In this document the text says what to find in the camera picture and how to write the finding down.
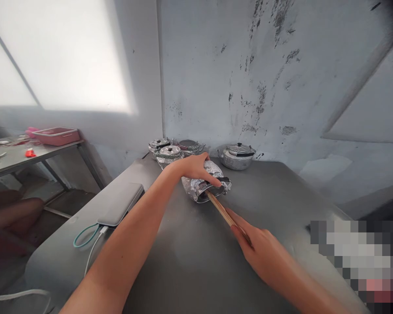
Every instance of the cable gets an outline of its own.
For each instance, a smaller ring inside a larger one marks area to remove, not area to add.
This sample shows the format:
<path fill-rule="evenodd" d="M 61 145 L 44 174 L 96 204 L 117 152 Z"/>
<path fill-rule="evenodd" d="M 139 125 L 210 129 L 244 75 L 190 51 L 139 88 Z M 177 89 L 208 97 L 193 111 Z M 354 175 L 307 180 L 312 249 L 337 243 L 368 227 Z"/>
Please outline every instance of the cable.
<path fill-rule="evenodd" d="M 84 276 L 83 276 L 83 277 L 86 277 L 86 274 L 87 274 L 87 271 L 88 271 L 88 268 L 89 268 L 90 258 L 92 257 L 92 252 L 93 252 L 93 249 L 95 248 L 96 243 L 99 241 L 99 238 L 100 238 L 107 230 L 108 230 L 108 226 L 104 226 L 104 227 L 100 230 L 100 233 L 99 233 L 99 235 L 97 236 L 97 239 L 96 239 L 95 243 L 93 244 L 92 249 L 90 250 L 89 258 L 87 259 L 86 268 L 85 268 L 85 270 L 84 270 Z"/>
<path fill-rule="evenodd" d="M 41 294 L 44 295 L 46 297 L 48 297 L 48 301 L 47 301 L 47 306 L 45 307 L 45 310 L 43 312 L 43 314 L 45 314 L 47 312 L 49 303 L 51 302 L 51 294 L 46 291 L 46 290 L 42 290 L 42 289 L 32 289 L 32 290 L 26 290 L 26 291 L 22 291 L 22 292 L 18 292 L 15 294 L 5 294 L 5 295 L 1 295 L 0 296 L 0 301 L 5 301 L 5 300 L 12 300 L 12 299 L 16 299 L 19 297 L 24 297 L 27 296 L 29 294 Z"/>
<path fill-rule="evenodd" d="M 95 223 L 94 225 L 90 225 L 89 227 L 83 229 L 83 230 L 81 231 L 81 233 L 79 233 L 79 234 L 76 236 L 76 238 L 74 239 L 74 241 L 73 241 L 73 246 L 74 246 L 75 248 L 84 247 L 86 244 L 88 244 L 90 241 L 92 241 L 92 239 L 93 239 L 93 238 L 95 237 L 95 235 L 97 234 L 97 231 L 99 230 L 100 226 L 98 226 L 98 227 L 96 228 L 95 232 L 92 234 L 92 236 L 91 236 L 86 242 L 84 242 L 83 244 L 80 244 L 80 245 L 77 245 L 77 244 L 76 244 L 77 240 L 78 240 L 79 237 L 83 234 L 83 232 L 85 232 L 87 229 L 90 229 L 90 228 L 92 228 L 92 227 L 94 227 L 94 226 L 96 226 L 96 225 L 98 226 L 98 223 Z"/>

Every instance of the stainless steel table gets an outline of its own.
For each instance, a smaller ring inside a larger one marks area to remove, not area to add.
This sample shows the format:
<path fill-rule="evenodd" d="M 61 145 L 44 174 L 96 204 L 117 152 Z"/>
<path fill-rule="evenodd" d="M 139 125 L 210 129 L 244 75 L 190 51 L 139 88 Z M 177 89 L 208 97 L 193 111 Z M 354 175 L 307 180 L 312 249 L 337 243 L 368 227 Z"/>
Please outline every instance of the stainless steel table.
<path fill-rule="evenodd" d="M 310 245 L 311 220 L 349 219 L 308 188 L 287 166 L 253 162 L 245 171 L 222 167 L 233 186 L 221 202 L 255 226 L 269 229 L 295 259 L 347 307 L 368 313 L 333 265 Z M 125 183 L 145 190 L 160 174 L 147 156 L 136 160 L 31 256 L 25 277 L 31 288 L 51 291 L 62 307 L 80 283 L 92 243 L 75 249 L 74 237 L 96 222 Z M 226 222 L 211 203 L 197 204 L 178 183 L 157 239 L 127 299 L 128 313 L 291 313 L 296 309 L 265 285 L 245 261 Z"/>
<path fill-rule="evenodd" d="M 77 142 L 69 143 L 63 146 L 52 146 L 52 145 L 38 145 L 34 146 L 32 143 L 28 142 L 22 145 L 13 146 L 13 144 L 18 143 L 17 140 L 12 138 L 3 138 L 0 140 L 11 140 L 11 146 L 2 146 L 0 147 L 0 154 L 6 152 L 7 154 L 0 158 L 0 177 L 5 174 L 9 174 L 15 172 L 18 169 L 24 168 L 30 164 L 35 164 L 37 162 L 42 162 L 44 166 L 49 170 L 49 172 L 55 177 L 55 179 L 61 184 L 64 190 L 68 191 L 68 188 L 64 184 L 64 182 L 58 177 L 55 171 L 49 166 L 47 163 L 47 159 L 51 158 L 55 155 L 61 154 L 62 152 L 77 148 L 79 150 L 80 155 L 82 156 L 86 166 L 88 167 L 90 173 L 93 178 L 96 180 L 97 185 L 102 190 L 105 186 L 102 181 L 99 179 L 95 169 L 93 168 L 92 163 L 90 162 L 89 157 L 85 153 L 83 148 L 84 140 L 80 140 Z M 25 152 L 28 148 L 32 147 L 36 154 L 36 157 L 25 157 Z"/>

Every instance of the aluminum pot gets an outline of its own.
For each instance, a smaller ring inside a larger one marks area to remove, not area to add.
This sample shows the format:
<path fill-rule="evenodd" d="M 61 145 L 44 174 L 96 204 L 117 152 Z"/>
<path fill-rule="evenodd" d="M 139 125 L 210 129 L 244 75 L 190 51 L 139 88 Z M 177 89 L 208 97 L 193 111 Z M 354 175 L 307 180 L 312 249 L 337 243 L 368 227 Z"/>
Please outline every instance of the aluminum pot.
<path fill-rule="evenodd" d="M 211 183 L 201 179 L 189 179 L 182 177 L 182 185 L 189 197 L 197 203 L 205 203 L 210 199 L 205 194 L 205 191 L 210 191 L 214 196 L 220 194 L 227 194 L 227 191 L 231 188 L 231 181 L 228 177 L 223 176 L 223 171 L 214 162 L 206 160 L 204 162 L 204 169 L 220 180 L 221 186 L 219 188 L 213 186 Z"/>
<path fill-rule="evenodd" d="M 166 168 L 172 162 L 182 159 L 183 152 L 177 146 L 169 145 L 162 147 L 155 152 L 156 160 L 162 169 Z"/>
<path fill-rule="evenodd" d="M 218 151 L 218 156 L 221 159 L 221 163 L 227 168 L 244 170 L 249 168 L 255 153 L 256 151 L 250 145 L 233 143 L 228 144 L 221 152 Z"/>
<path fill-rule="evenodd" d="M 154 152 L 159 151 L 161 148 L 169 146 L 170 144 L 171 142 L 168 138 L 162 138 L 148 143 L 148 151 L 152 155 L 153 160 L 156 160 Z"/>
<path fill-rule="evenodd" d="M 182 140 L 178 142 L 177 145 L 183 151 L 185 157 L 189 157 L 191 155 L 199 155 L 205 147 L 205 144 L 199 144 L 194 140 Z"/>

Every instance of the wooden stick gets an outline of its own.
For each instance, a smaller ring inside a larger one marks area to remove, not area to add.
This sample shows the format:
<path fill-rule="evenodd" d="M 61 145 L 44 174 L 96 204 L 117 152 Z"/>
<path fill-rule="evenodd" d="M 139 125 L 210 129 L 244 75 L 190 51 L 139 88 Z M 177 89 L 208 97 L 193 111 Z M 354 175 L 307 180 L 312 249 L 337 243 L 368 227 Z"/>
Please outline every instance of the wooden stick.
<path fill-rule="evenodd" d="M 247 233 L 243 230 L 243 228 L 241 226 L 239 226 L 234 220 L 233 218 L 228 214 L 228 212 L 226 211 L 226 209 L 223 207 L 223 205 L 221 205 L 221 203 L 217 200 L 217 198 L 210 192 L 210 191 L 205 191 L 205 193 L 207 194 L 208 198 L 210 199 L 210 201 L 214 204 L 215 208 L 218 209 L 218 211 L 220 212 L 221 216 L 223 216 L 224 220 L 227 222 L 227 224 L 231 227 L 232 225 L 238 227 L 241 231 L 241 233 L 243 234 L 243 236 L 245 237 L 245 239 L 248 241 L 248 243 L 250 245 L 252 245 L 252 243 L 250 242 L 250 238 L 247 235 Z"/>

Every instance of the pink container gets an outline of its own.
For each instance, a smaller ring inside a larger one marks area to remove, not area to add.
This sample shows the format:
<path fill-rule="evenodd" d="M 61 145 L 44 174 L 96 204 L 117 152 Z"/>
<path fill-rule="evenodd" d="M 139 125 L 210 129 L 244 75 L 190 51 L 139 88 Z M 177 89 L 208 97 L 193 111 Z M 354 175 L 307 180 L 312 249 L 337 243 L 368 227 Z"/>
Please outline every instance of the pink container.
<path fill-rule="evenodd" d="M 61 126 L 32 132 L 43 144 L 62 146 L 80 140 L 79 130 Z"/>

